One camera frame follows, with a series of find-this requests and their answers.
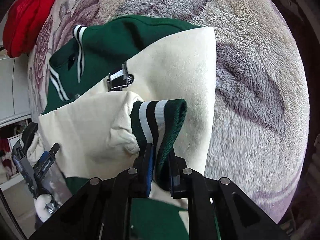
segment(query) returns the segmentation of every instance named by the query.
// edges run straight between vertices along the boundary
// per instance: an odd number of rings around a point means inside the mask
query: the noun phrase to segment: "black cable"
[[[11,221],[13,222],[14,226],[16,227],[17,231],[19,232],[19,234],[21,235],[21,237],[23,238],[23,240],[28,240],[28,238],[25,236],[25,234],[23,233],[21,227],[19,226],[18,222],[16,221],[14,215],[11,212],[11,209],[3,195],[2,189],[0,188],[0,200],[2,201],[5,210],[7,211]]]

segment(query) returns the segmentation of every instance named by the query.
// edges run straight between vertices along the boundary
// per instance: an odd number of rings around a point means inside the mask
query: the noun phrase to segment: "fluffy blanket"
[[[231,178],[278,222],[300,177],[309,102],[298,48],[271,0],[56,0],[29,57],[33,120],[46,106],[49,58],[73,26],[126,14],[214,27],[216,98],[205,175]]]

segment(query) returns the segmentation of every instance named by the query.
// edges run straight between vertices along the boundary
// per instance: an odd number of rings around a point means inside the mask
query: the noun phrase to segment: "silver bolt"
[[[100,183],[100,179],[98,179],[98,178],[92,178],[92,179],[90,179],[90,184],[91,185],[97,185],[97,184],[99,184]]]
[[[184,169],[182,170],[182,172],[183,172],[184,174],[186,174],[186,175],[190,175],[190,174],[192,173],[192,169],[184,168]]]
[[[133,175],[133,174],[136,174],[138,172],[138,170],[136,168],[130,168],[128,169],[128,173]]]
[[[230,183],[230,179],[223,177],[220,179],[220,182],[224,185],[228,185]]]

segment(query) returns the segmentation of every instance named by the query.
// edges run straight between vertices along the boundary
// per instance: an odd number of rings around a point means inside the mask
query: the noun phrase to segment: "white shelf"
[[[2,183],[0,185],[0,188],[2,191],[5,191],[6,189],[18,184],[19,182],[23,181],[24,177],[21,175],[21,173],[17,173],[13,178],[9,179],[5,183]]]

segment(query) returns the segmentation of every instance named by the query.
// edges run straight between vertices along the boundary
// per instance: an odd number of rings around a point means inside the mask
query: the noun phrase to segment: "plush blanket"
[[[73,26],[126,14],[214,27],[216,98],[205,176],[229,177],[278,222],[300,177],[309,102],[298,48],[271,0],[56,0],[29,57],[33,120],[46,106],[49,58]]]

